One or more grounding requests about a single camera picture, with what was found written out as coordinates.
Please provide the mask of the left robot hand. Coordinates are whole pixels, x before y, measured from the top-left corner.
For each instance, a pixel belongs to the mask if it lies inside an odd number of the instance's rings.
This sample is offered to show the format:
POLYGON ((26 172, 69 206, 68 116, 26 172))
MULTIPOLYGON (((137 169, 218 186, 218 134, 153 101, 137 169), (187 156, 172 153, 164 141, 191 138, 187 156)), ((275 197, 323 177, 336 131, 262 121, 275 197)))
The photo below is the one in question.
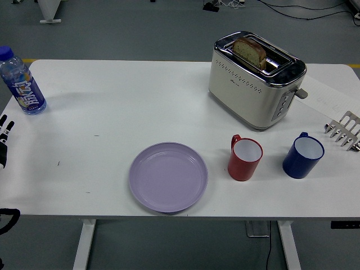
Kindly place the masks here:
POLYGON ((7 140, 8 140, 8 136, 12 130, 12 128, 15 125, 14 121, 10 121, 7 123, 7 125, 5 126, 7 120, 7 115, 3 114, 1 116, 1 170, 4 169, 6 167, 6 163, 7 163, 7 140))

